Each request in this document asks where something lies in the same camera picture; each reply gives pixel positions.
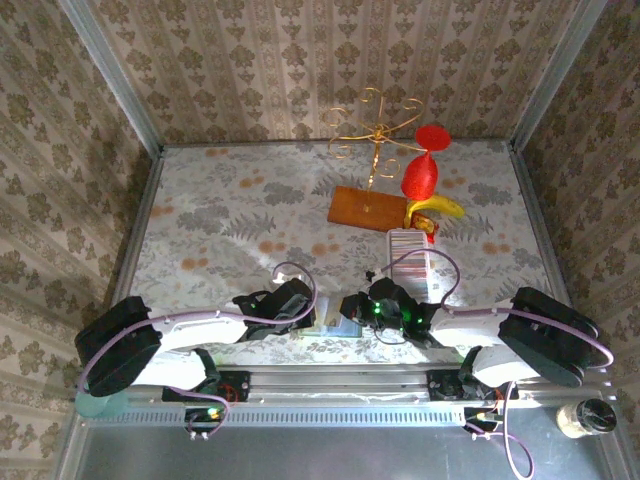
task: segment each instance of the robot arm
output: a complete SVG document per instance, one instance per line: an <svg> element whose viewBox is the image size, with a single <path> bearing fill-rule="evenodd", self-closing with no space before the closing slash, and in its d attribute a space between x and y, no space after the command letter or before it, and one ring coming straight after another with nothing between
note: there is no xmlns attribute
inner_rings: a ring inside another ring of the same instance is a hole
<svg viewBox="0 0 640 480"><path fill-rule="evenodd" d="M128 297L76 337L84 365L100 353L85 371L88 391L106 396L132 384L166 385L168 378L172 386L194 388L206 377L203 359L176 350L262 340L308 328L315 321L315 297L315 286L312 291L292 278L274 292L234 298L241 314L196 311L151 320L142 299ZM470 376L489 388L535 376L576 387L582 384L586 368L602 363L592 345L598 337L593 322L533 288L521 288L506 304L451 310L418 303L404 288L382 278L367 293L344 298L340 311L362 326L394 329L418 348L471 348L473 357L465 362L471 364ZM556 326L522 318L527 315L523 312L543 315ZM122 335L128 330L131 333Z"/></svg>
<svg viewBox="0 0 640 480"><path fill-rule="evenodd" d="M591 320L530 287L520 288L505 304L450 309L418 304L404 288L382 278L368 293L346 297L341 313L375 330L397 330L418 348L481 347L473 352L471 373L492 388L536 376L578 387L585 369L607 360L593 347L599 331Z"/></svg>

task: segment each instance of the gold wire ornament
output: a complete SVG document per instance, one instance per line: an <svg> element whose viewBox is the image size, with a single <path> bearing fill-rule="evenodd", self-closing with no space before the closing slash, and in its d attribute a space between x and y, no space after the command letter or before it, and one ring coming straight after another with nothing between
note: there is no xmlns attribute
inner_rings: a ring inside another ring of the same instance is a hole
<svg viewBox="0 0 640 480"><path fill-rule="evenodd" d="M389 138L389 136L393 132L406 127L407 125L415 122L418 118L420 118L422 116L422 113L424 112L424 104L417 98L405 99L402 102L402 108L409 112L415 111L415 113L411 118L409 118L409 120L402 122L400 125L389 127L387 124L382 123L382 114L384 111L386 100L385 95L384 93L382 93L382 91L374 87L366 87L360 92L360 95L358 97L358 99L363 103L371 103L376 98L379 99L379 104L378 114L374 125L367 125L363 120L355 118L353 116L352 110L347 110L343 107L330 108L327 112L325 112L323 116L323 121L330 127L337 128L341 123L347 120L352 120L360 127L364 128L365 131L370 132L365 135L359 136L336 136L329 140L328 145L329 153L331 153L331 155L333 155L335 158L347 158L353 152L351 145L341 144L336 146L336 142L342 140L369 140L370 142L373 142L375 144L373 159L371 160L371 171L369 173L369 179L367 180L367 195L369 195L371 192L371 187L373 186L373 181L376 174L383 178L393 178L400 172L400 164L395 158L389 158L388 160L386 160L382 164L382 169L378 165L380 161L380 148L383 143L389 142L394 145L407 148L409 150L415 150L422 153L427 152L427 150L425 150L424 148L414 147L413 145L406 145Z"/></svg>

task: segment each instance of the glass jar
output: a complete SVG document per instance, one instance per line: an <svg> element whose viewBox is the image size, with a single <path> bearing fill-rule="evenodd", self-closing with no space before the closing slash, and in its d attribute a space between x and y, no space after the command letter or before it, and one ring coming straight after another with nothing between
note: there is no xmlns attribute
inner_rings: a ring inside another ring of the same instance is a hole
<svg viewBox="0 0 640 480"><path fill-rule="evenodd" d="M569 438L600 435L613 431L617 425L613 408L599 398L570 403L558 409L558 428Z"/></svg>

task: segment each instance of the yellow banana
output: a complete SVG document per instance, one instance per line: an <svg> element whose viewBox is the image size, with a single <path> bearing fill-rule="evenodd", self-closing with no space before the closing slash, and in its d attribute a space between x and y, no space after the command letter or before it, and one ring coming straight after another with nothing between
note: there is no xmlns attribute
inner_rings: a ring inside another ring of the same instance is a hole
<svg viewBox="0 0 640 480"><path fill-rule="evenodd" d="M411 226L411 216L413 215L413 212L427 209L436 210L457 218L464 216L464 208L456 202L447 197L434 194L426 200L411 201L407 204L407 214L404 217L404 228L409 228Z"/></svg>

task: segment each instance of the jar lid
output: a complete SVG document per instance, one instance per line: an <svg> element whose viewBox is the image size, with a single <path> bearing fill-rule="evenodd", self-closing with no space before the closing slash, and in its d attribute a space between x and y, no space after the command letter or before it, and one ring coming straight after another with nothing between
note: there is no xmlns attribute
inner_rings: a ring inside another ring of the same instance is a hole
<svg viewBox="0 0 640 480"><path fill-rule="evenodd" d="M580 402L576 413L578 421L587 430L607 433L613 431L618 424L618 419L611 405L599 398Z"/></svg>

